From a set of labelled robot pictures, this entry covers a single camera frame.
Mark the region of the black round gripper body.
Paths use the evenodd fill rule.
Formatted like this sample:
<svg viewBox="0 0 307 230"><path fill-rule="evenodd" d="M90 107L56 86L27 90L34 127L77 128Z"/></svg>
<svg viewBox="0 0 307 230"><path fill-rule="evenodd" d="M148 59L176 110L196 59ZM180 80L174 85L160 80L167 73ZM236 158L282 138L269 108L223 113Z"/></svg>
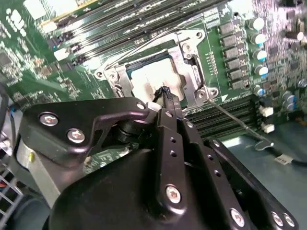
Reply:
<svg viewBox="0 0 307 230"><path fill-rule="evenodd" d="M155 199L157 157L137 150L68 186L56 200L51 230L227 230L205 174L182 163L187 184L181 216L167 213Z"/></svg>

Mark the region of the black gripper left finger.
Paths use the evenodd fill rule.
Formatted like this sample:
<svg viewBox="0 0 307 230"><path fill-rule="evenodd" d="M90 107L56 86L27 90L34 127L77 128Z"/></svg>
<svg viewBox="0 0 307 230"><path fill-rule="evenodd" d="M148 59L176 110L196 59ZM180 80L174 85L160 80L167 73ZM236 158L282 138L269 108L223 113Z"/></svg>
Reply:
<svg viewBox="0 0 307 230"><path fill-rule="evenodd" d="M137 150L157 157L155 199L165 211L185 211L186 183L179 118L162 87L154 99L135 97L38 104L28 108L20 128L20 163L53 208L74 182Z"/></svg>

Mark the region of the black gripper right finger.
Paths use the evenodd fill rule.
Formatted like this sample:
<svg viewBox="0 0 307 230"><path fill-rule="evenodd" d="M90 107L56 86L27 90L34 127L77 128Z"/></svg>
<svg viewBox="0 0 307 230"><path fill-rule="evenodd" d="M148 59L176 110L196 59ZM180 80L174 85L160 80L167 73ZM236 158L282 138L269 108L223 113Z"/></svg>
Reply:
<svg viewBox="0 0 307 230"><path fill-rule="evenodd" d="M202 140L183 118L178 97L166 90L167 107L179 118L184 157L204 177L200 195L209 193L217 230L297 230L294 216L216 139Z"/></svg>

